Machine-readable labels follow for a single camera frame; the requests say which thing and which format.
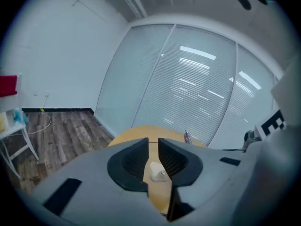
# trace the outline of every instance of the glass partition wall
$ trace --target glass partition wall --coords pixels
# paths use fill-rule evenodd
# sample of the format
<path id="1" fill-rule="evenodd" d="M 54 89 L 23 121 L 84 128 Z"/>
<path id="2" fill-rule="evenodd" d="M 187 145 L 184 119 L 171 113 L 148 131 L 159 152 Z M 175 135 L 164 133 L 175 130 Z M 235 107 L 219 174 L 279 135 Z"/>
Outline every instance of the glass partition wall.
<path id="1" fill-rule="evenodd" d="M 154 125 L 216 149 L 243 146 L 244 134 L 273 107 L 274 76 L 225 37 L 181 25 L 133 27 L 105 76 L 95 112 L 114 136 Z"/>

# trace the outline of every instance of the metal frame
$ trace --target metal frame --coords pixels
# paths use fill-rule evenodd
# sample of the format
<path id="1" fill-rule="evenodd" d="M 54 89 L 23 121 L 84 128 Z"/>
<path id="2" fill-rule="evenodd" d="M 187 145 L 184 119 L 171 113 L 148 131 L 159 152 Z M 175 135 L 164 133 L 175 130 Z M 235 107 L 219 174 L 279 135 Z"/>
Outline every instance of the metal frame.
<path id="1" fill-rule="evenodd" d="M 274 75 L 274 86 L 276 85 L 276 82 L 277 82 L 276 80 L 277 80 L 277 78 Z M 277 107 L 276 101 L 275 101 L 275 99 L 273 99 L 272 110 L 274 110 L 276 107 Z"/>
<path id="2" fill-rule="evenodd" d="M 161 59 L 161 54 L 162 54 L 162 52 L 164 51 L 164 49 L 165 49 L 165 47 L 166 47 L 166 45 L 167 45 L 167 43 L 168 43 L 168 41 L 169 41 L 169 38 L 170 38 L 171 34 L 173 33 L 173 31 L 174 31 L 176 25 L 177 25 L 177 24 L 174 24 L 174 26 L 173 26 L 173 28 L 171 29 L 171 31 L 170 31 L 168 37 L 167 37 L 166 40 L 165 40 L 165 43 L 164 43 L 163 46 L 162 46 L 162 49 L 160 50 L 160 53 L 158 54 L 158 58 L 157 58 L 157 60 L 156 60 L 156 62 L 155 62 L 155 64 L 154 64 L 154 66 L 153 66 L 153 69 L 152 69 L 152 71 L 151 71 L 151 73 L 150 73 L 150 76 L 149 76 L 149 78 L 148 78 L 148 82 L 147 82 L 147 84 L 146 84 L 146 86 L 145 86 L 144 93 L 142 94 L 142 96 L 141 96 L 141 98 L 140 98 L 139 105 L 137 106 L 136 113 L 135 113 L 135 116 L 134 116 L 134 118 L 133 118 L 133 122 L 132 122 L 131 128 L 133 127 L 133 124 L 134 124 L 134 121 L 135 121 L 135 119 L 136 119 L 138 110 L 139 110 L 139 108 L 140 108 L 140 105 L 141 105 L 141 102 L 142 102 L 143 97 L 144 97 L 144 95 L 145 95 L 145 92 L 146 92 L 146 90 L 147 90 L 147 88 L 148 88 L 148 86 L 149 86 L 149 84 L 150 84 L 151 78 L 152 78 L 152 76 L 153 76 L 153 74 L 154 74 L 154 72 L 155 72 L 155 69 L 156 69 L 156 67 L 157 67 L 157 65 L 158 65 L 158 63 L 159 63 L 159 61 L 160 61 L 160 59 Z"/>
<path id="3" fill-rule="evenodd" d="M 218 126 L 217 126 L 214 134 L 212 134 L 212 137 L 208 141 L 207 147 L 209 147 L 212 139 L 214 138 L 215 134 L 217 133 L 218 129 L 220 128 L 220 126 L 222 124 L 222 121 L 223 121 L 223 119 L 225 117 L 225 114 L 228 111 L 228 107 L 229 107 L 230 103 L 233 100 L 233 90 L 234 90 L 234 86 L 235 86 L 235 82 L 236 82 L 236 77 L 237 77 L 237 74 L 238 74 L 238 43 L 237 42 L 235 42 L 235 48 L 236 48 L 236 67 L 235 67 L 235 74 L 234 74 L 234 77 L 233 77 L 233 86 L 232 86 L 231 94 L 230 94 L 230 97 L 228 99 L 228 104 L 227 104 L 227 106 L 226 106 L 226 108 L 224 110 L 224 114 L 221 117 L 220 123 L 218 124 Z"/>

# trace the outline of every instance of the baseboard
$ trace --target baseboard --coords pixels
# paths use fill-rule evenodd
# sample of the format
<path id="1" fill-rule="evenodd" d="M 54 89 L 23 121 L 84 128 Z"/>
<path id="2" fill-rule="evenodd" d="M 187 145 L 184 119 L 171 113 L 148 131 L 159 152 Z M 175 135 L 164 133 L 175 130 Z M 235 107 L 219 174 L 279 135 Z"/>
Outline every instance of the baseboard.
<path id="1" fill-rule="evenodd" d="M 41 112 L 40 108 L 22 108 L 23 112 Z M 74 112 L 74 111 L 89 111 L 94 115 L 94 111 L 91 108 L 44 108 L 45 112 Z"/>
<path id="2" fill-rule="evenodd" d="M 115 133 L 113 133 L 113 131 L 112 131 L 109 127 L 107 127 L 104 123 L 101 123 L 101 122 L 100 122 L 100 119 L 99 119 L 96 115 L 94 116 L 94 118 L 95 118 L 97 124 L 98 124 L 99 126 L 101 126 L 102 129 L 105 130 L 105 132 L 106 132 L 107 134 L 109 134 L 110 137 L 111 137 L 112 139 L 116 138 Z"/>

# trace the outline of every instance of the round table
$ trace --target round table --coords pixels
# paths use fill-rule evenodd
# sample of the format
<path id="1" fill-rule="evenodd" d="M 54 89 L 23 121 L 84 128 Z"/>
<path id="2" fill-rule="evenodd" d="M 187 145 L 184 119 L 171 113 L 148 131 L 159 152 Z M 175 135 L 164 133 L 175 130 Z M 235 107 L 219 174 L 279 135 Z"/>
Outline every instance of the round table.
<path id="1" fill-rule="evenodd" d="M 158 138 L 185 142 L 184 133 L 163 127 L 140 126 L 122 132 L 114 140 L 111 141 L 109 146 L 145 137 L 148 137 L 149 139 L 149 159 L 145 164 L 143 182 L 148 184 L 149 200 L 162 214 L 167 214 L 172 181 L 167 174 L 166 181 L 164 182 L 152 181 L 150 163 L 154 161 L 161 164 L 158 157 Z M 193 140 L 193 145 L 206 147 L 204 144 L 196 140 Z"/>

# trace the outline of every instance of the red object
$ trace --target red object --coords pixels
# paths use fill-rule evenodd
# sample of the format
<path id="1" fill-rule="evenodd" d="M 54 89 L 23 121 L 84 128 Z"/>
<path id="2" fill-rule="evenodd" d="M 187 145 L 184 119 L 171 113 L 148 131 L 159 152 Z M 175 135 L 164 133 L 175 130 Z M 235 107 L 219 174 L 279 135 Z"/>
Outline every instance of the red object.
<path id="1" fill-rule="evenodd" d="M 16 75 L 0 76 L 0 97 L 16 95 L 16 85 Z"/>

